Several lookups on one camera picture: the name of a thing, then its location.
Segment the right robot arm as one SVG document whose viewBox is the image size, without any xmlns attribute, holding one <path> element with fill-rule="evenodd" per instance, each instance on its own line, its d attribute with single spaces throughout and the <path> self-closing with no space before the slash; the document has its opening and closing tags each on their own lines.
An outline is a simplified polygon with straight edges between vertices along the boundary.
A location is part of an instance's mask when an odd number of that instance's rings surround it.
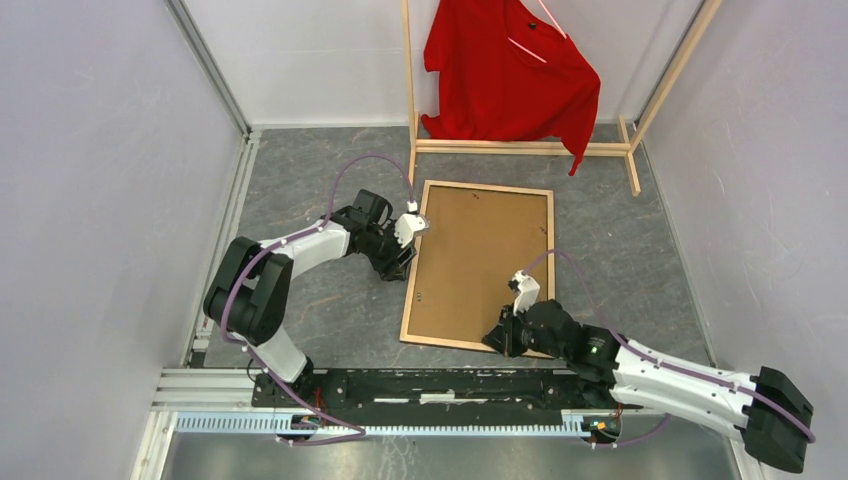
<svg viewBox="0 0 848 480">
<path fill-rule="evenodd" d="M 814 407 L 780 370 L 763 366 L 748 374 L 685 361 L 581 324 L 555 300 L 523 310 L 504 306 L 482 342 L 508 357 L 534 351 L 565 362 L 580 377 L 578 396 L 591 408 L 612 401 L 654 409 L 738 441 L 770 467 L 804 470 Z"/>
</svg>

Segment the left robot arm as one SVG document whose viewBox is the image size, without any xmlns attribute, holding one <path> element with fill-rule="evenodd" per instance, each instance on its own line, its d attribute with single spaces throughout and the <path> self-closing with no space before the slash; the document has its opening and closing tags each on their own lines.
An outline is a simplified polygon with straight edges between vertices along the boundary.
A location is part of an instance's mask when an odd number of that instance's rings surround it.
<svg viewBox="0 0 848 480">
<path fill-rule="evenodd" d="M 228 246 L 202 302 L 224 339 L 240 344 L 277 377 L 275 392 L 290 407 L 306 405 L 310 361 L 283 327 L 293 279 L 330 261 L 362 254 L 383 281 L 404 280 L 415 240 L 430 227 L 417 202 L 392 215 L 391 203 L 367 190 L 312 226 L 271 240 L 238 237 Z"/>
</svg>

